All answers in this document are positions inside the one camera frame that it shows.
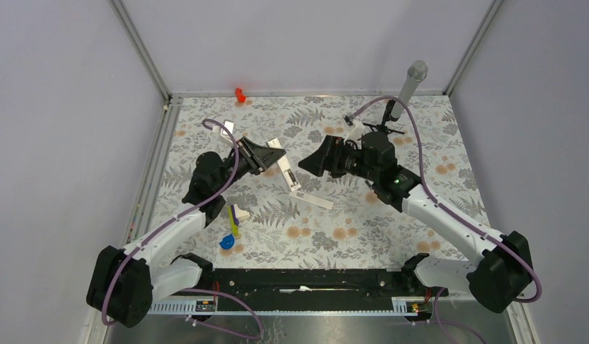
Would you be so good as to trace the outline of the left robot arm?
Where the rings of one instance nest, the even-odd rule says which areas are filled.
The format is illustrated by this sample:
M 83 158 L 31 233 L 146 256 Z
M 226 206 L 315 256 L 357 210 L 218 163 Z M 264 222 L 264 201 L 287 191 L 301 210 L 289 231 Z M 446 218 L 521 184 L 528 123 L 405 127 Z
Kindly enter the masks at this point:
M 197 295 L 207 293 L 213 276 L 200 259 L 186 255 L 167 267 L 161 263 L 221 213 L 226 204 L 222 193 L 228 187 L 248 173 L 259 175 L 285 155 L 282 148 L 260 146 L 248 138 L 238 140 L 225 158 L 214 151 L 201 154 L 182 200 L 189 209 L 120 249 L 105 247 L 97 256 L 86 303 L 108 324 L 131 328 L 153 302 L 187 288 Z

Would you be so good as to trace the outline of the white remote battery cover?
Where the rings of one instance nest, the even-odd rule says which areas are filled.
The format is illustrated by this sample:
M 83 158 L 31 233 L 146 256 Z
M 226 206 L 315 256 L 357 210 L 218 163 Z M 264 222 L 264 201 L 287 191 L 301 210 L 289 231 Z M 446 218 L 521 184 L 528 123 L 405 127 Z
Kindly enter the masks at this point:
M 305 193 L 303 191 L 291 191 L 289 193 L 289 196 L 291 196 L 294 199 L 304 201 L 309 204 L 313 204 L 313 205 L 319 206 L 319 207 L 327 209 L 327 210 L 332 210 L 332 208 L 334 206 L 334 203 L 332 201 L 322 199 L 320 197 Z

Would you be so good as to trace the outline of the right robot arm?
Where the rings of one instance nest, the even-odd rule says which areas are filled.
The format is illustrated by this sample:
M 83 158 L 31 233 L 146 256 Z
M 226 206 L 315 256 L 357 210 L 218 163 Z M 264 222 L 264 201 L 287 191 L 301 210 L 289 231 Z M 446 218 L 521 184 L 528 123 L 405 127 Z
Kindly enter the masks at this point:
M 320 147 L 298 163 L 321 177 L 346 174 L 365 179 L 383 203 L 413 217 L 455 246 L 467 263 L 417 255 L 416 266 L 403 273 L 401 284 L 411 295 L 428 287 L 470 293 L 486 309 L 500 313 L 532 283 L 534 271 L 526 237 L 482 226 L 432 192 L 421 177 L 398 163 L 396 149 L 384 133 L 367 133 L 357 145 L 327 135 Z

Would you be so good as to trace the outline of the white remote control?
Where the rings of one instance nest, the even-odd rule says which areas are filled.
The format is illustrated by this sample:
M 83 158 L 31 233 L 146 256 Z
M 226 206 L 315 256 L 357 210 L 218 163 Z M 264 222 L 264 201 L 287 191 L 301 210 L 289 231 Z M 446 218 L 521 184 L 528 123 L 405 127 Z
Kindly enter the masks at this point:
M 281 143 L 279 142 L 278 138 L 273 138 L 269 141 L 267 141 L 267 145 L 270 148 L 278 148 L 278 149 L 283 149 Z M 287 158 L 286 155 L 283 155 L 278 161 L 277 164 L 279 166 L 280 171 L 282 172 L 282 175 L 284 177 L 284 180 L 286 181 L 288 188 L 290 189 L 290 191 L 297 191 L 301 188 L 301 184 L 300 182 L 297 180 L 297 177 L 294 173 L 294 171 L 292 170 L 292 166 Z

